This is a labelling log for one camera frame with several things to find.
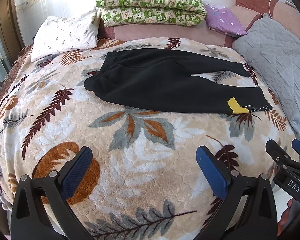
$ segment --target hand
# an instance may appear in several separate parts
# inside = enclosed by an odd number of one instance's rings
[[[281,219],[278,222],[278,236],[282,233],[282,231],[284,230],[284,224],[287,223],[288,221],[288,215],[289,215],[289,211],[293,202],[293,198],[290,199],[287,203],[288,208],[282,213],[281,215]]]

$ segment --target black sweatpants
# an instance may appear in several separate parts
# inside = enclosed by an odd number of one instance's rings
[[[100,72],[84,82],[100,99],[147,110],[238,114],[271,110],[260,87],[217,84],[191,74],[232,71],[243,65],[192,52],[132,49],[109,52]]]

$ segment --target blanket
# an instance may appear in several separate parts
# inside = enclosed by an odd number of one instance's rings
[[[265,151],[269,139],[293,159],[294,133],[274,94],[249,66],[198,74],[233,86],[260,86],[271,111],[246,114],[162,113],[115,105],[85,90],[110,51],[162,48],[244,63],[234,50],[179,38],[101,40],[89,50],[31,62],[30,52],[0,102],[0,194],[13,203],[23,174],[60,170],[82,146],[93,161],[67,202],[96,239],[193,239],[218,208],[200,170],[196,149],[206,145],[231,170],[245,176],[275,173]],[[49,216],[53,213],[43,198]],[[233,223],[239,218],[236,214]]]

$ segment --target white pillow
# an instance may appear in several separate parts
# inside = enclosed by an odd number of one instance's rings
[[[80,17],[48,17],[35,35],[31,61],[51,54],[95,48],[98,33],[95,28],[98,27],[99,18],[100,13],[96,9]]]

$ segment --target purple pillow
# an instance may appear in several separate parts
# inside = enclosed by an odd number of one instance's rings
[[[237,17],[227,7],[216,8],[208,4],[205,7],[207,10],[206,22],[209,29],[232,37],[247,35]]]

